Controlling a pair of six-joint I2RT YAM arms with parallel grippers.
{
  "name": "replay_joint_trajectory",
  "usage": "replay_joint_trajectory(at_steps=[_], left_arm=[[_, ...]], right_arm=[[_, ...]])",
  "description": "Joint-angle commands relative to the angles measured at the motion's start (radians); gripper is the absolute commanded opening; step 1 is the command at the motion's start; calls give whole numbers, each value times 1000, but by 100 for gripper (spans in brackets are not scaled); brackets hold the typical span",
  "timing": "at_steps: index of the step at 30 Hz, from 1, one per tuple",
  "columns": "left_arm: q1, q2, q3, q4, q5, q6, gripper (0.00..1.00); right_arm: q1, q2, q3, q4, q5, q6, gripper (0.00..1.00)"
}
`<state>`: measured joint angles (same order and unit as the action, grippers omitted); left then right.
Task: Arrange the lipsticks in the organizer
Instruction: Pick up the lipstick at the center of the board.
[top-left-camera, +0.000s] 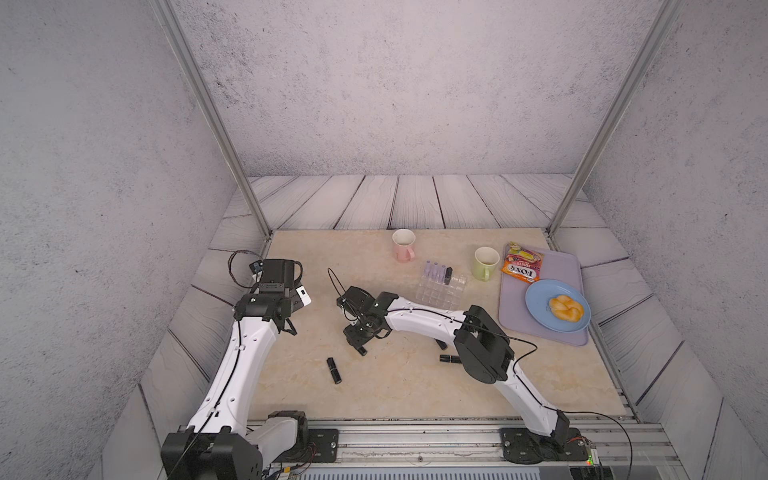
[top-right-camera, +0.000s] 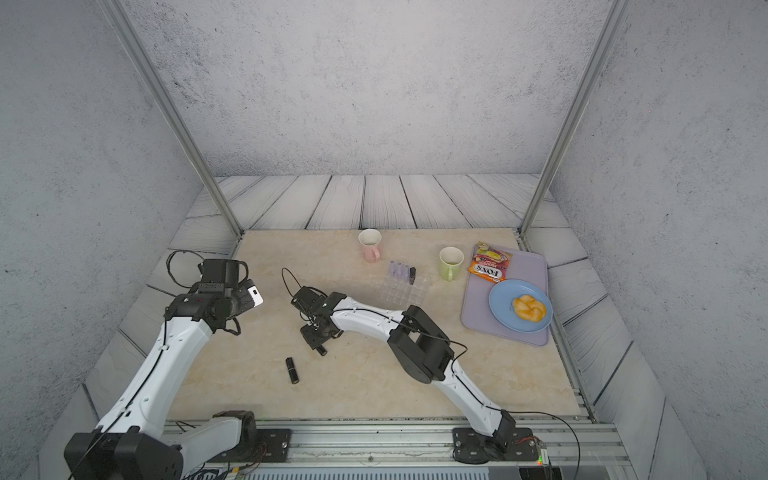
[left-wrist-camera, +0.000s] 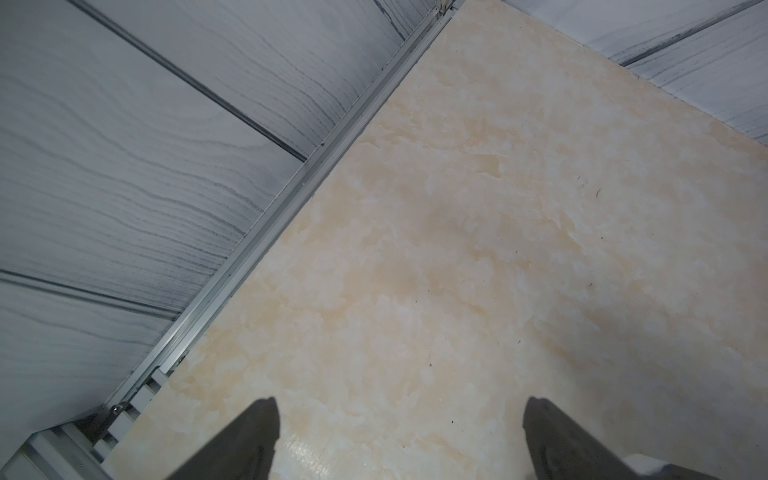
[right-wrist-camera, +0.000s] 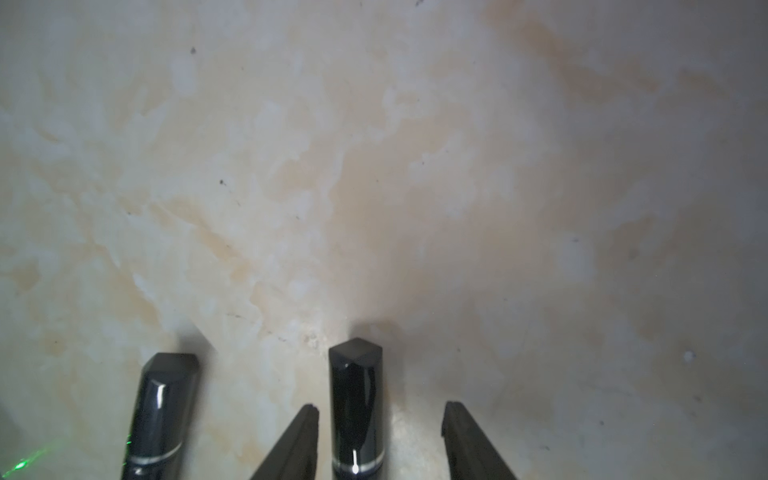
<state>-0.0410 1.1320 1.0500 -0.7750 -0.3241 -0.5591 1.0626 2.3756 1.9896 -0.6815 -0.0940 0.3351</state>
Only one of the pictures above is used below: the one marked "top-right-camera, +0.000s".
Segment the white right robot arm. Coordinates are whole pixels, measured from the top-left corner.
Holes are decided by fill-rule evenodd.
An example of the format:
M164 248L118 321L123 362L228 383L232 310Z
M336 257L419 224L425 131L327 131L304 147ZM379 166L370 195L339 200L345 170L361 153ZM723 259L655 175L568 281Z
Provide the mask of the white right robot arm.
M291 305L306 321L300 332L311 349L346 332L381 340L411 378L435 386L459 408L487 445L505 452L513 443L515 420L469 378L453 342L420 307L386 310L310 286L301 287Z

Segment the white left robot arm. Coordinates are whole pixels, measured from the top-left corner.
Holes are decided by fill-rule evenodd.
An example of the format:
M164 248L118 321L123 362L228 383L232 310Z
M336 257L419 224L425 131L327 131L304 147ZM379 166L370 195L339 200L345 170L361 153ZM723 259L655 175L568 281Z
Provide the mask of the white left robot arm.
M225 412L178 440L163 440L170 407L205 344L238 315L262 304L245 262L205 259L201 278L166 308L152 351L114 406L88 433L76 433L64 458L73 479L181 479L218 456L248 458L259 448L252 413Z

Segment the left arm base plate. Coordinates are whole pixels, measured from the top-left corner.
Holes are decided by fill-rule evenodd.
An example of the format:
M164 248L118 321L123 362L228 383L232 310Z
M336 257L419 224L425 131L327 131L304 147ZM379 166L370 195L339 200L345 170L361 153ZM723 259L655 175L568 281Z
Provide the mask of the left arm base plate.
M290 429L257 429L243 434L234 448L211 458L209 463L285 463L292 431Z

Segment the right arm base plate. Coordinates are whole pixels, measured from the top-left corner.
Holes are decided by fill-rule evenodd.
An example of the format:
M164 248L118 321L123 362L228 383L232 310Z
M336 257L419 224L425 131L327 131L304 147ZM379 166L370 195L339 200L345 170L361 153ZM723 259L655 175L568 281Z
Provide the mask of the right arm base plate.
M488 437L471 428L452 430L452 458L463 464L480 465L490 461L540 463L539 440L531 429L514 428L499 438Z

